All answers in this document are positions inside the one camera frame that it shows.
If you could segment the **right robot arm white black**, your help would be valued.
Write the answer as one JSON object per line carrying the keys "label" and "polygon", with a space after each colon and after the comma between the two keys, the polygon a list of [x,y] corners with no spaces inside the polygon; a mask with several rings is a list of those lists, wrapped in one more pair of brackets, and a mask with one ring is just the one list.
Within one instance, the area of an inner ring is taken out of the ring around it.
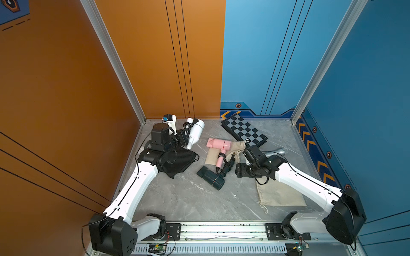
{"label": "right robot arm white black", "polygon": [[295,189],[322,208],[321,212],[289,213],[280,225],[280,235],[295,240],[307,233],[330,234],[337,241],[352,245],[367,220],[358,193],[333,187],[294,167],[284,155],[266,155],[257,146],[243,152],[247,162],[238,163],[239,178],[275,180]]}

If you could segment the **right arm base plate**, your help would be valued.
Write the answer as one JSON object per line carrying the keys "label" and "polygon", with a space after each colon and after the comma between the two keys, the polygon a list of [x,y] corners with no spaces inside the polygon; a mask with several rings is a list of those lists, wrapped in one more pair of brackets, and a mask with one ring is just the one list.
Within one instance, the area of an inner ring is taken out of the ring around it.
{"label": "right arm base plate", "polygon": [[269,241],[281,241],[281,240],[295,240],[299,238],[308,241],[311,240],[310,233],[297,233],[290,225],[282,225],[280,223],[267,223],[265,224],[265,231]]}

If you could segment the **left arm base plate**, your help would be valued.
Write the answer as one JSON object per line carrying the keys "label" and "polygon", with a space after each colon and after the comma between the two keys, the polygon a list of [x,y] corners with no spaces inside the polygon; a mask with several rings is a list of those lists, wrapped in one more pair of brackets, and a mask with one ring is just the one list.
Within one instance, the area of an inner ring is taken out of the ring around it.
{"label": "left arm base plate", "polygon": [[174,239],[175,241],[180,240],[180,235],[182,231],[181,223],[169,223],[166,222],[159,230],[158,234],[148,236],[143,239],[143,241],[164,241],[166,242],[169,239]]}

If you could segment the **white hair dryer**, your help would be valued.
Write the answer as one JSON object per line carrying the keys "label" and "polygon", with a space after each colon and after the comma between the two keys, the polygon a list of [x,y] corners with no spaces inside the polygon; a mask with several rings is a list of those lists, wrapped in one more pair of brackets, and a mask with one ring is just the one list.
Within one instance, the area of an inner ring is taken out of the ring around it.
{"label": "white hair dryer", "polygon": [[203,120],[198,118],[188,118],[183,127],[189,132],[187,135],[188,143],[186,148],[190,150],[192,149],[192,146],[199,141],[204,130],[205,123]]}

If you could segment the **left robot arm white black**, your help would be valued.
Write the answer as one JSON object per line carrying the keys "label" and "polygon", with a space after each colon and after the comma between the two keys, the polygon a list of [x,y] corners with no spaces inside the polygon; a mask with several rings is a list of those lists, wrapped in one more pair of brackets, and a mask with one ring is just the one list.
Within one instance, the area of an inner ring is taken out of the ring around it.
{"label": "left robot arm white black", "polygon": [[136,167],[123,190],[103,214],[94,214],[85,226],[89,229],[94,251],[111,256],[129,256],[136,244],[148,237],[160,240],[165,236],[165,217],[148,214],[133,226],[137,206],[163,163],[170,163],[169,154],[189,143],[189,128],[174,129],[170,124],[155,124],[151,140],[136,159]]}

